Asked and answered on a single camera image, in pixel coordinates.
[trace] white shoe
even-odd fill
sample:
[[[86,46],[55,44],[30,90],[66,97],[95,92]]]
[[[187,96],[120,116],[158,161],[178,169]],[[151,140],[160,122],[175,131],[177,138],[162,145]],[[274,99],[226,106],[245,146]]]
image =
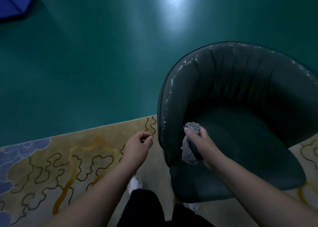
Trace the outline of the white shoe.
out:
[[[198,212],[198,204],[197,203],[183,203],[183,205],[192,210],[195,214]]]
[[[132,191],[136,189],[142,189],[142,183],[139,177],[133,176],[131,180],[129,181],[129,184],[127,186],[129,195],[131,195]]]

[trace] blue cloud pattern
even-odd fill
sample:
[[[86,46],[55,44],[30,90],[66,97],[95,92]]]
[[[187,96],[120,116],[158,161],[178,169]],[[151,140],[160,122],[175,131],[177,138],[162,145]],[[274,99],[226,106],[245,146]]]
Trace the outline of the blue cloud pattern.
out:
[[[0,151],[0,195],[13,188],[13,182],[8,180],[8,173],[11,166],[24,158],[30,157],[36,150],[46,148],[51,138],[44,138],[31,142],[15,144]],[[0,226],[9,226],[10,214],[0,212]]]

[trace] person's right arm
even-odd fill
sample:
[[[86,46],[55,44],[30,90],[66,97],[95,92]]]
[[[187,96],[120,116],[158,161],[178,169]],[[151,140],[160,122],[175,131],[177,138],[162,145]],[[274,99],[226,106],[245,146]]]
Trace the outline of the person's right arm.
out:
[[[318,211],[290,197],[226,157],[201,127],[201,137],[186,135],[197,145],[205,165],[214,169],[259,226],[318,226]]]

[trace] chair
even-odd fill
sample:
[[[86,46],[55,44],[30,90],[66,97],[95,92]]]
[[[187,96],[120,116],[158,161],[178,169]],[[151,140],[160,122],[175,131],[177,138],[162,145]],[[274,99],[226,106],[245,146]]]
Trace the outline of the chair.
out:
[[[182,57],[162,85],[158,139],[182,202],[233,197],[203,162],[181,160],[186,122],[206,128],[218,148],[281,190],[306,177],[289,147],[318,132],[318,77],[304,65],[253,44],[224,42]]]

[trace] forearm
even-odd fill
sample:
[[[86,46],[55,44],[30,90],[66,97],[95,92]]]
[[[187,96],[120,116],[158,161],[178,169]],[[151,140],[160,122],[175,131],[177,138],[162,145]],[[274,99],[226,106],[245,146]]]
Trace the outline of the forearm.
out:
[[[128,163],[118,164],[79,200],[54,216],[45,226],[106,226],[135,171],[135,167]]]
[[[214,157],[215,171],[260,226],[315,226],[318,212],[276,189],[221,152]]]

